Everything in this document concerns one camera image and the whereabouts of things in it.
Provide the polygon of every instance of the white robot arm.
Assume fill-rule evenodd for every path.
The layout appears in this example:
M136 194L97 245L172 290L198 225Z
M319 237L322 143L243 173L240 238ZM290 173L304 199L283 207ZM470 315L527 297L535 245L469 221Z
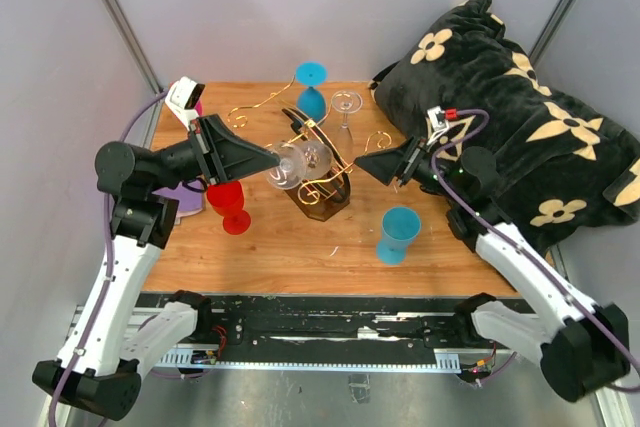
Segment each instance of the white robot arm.
M456 309L464 337L471 343L496 341L540 365L549 385L568 401L625 376L631 355L624 313L615 304L599 306L562 278L500 211L491 196L499 175L490 151L467 147L448 173L437 170L438 151L431 152L431 146L448 131L457 112L435 107L427 114L429 139L414 137L400 147L358 157L355 164L384 184L397 178L402 186L413 179L424 192L444 195L454 236L496 268L538 316L518 314L479 294Z
M119 420L133 406L144 377L172 346L211 334L211 300L179 291L157 317L124 340L140 289L169 239L178 209L177 200L155 192L197 177L207 184L225 183L279 164L275 154L234 135L218 115L199 117L195 106L203 89L183 77L166 97L187 127L186 140L156 152L109 142L96 155L98 190L114 201L109 226L115 259L108 265L105 253L76 329L57 358L39 362L32 376L50 394L62 385L62 402Z

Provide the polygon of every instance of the cup rim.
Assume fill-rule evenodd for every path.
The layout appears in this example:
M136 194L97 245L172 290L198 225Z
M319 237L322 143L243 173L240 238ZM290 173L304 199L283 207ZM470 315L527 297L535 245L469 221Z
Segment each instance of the cup rim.
M384 228L384 219L389 213L391 213L394 210L407 211L407 212L411 213L418 220L418 229L416 230L416 233L413 236L409 237L408 239L398 239L396 237L393 237L391 234L389 234L385 230L385 228ZM413 239L415 239L418 236L418 234L420 233L420 231L422 230L422 220L420 219L420 216L418 215L418 213L415 210L411 209L410 207L404 206L404 205L398 205L396 207L390 208L389 210L387 210L384 213L384 215L382 216L382 226L381 227L382 227L382 232L385 235L389 236L390 239L396 240L398 242L409 242L409 241L412 241Z

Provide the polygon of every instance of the blue plastic cup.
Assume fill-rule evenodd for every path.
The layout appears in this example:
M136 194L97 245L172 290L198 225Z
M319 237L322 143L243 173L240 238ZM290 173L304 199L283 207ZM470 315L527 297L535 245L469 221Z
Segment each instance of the blue plastic cup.
M305 62L296 69L296 80L307 86L298 97L296 107L307 117L320 122L327 113L327 104L324 96L314 87L327 80L327 69L318 62Z
M394 207L382 218L382 239L376 247L378 258L389 265L397 265L407 256L407 248L416 240L422 222L408 207Z

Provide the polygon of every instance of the clear wine glass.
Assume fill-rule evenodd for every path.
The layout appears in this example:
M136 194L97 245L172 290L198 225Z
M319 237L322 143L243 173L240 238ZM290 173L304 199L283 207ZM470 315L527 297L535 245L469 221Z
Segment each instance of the clear wine glass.
M353 135L349 128L349 116L358 112L362 103L360 94L349 90L339 90L331 97L331 107L342 114L342 123L331 137L331 142L346 162L353 160Z

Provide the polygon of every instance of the black pillow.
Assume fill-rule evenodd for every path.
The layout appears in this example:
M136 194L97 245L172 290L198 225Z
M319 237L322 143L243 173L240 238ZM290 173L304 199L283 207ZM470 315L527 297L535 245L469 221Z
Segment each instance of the black pillow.
M497 203L539 252L580 225L636 221L638 141L579 99L540 85L490 6L491 0L469 0L440 17L371 82L378 106L407 137L430 134L425 116L432 107L485 109L489 125L443 152L440 162L453 163L473 145L491 150L502 177ZM448 139L480 120L454 122Z

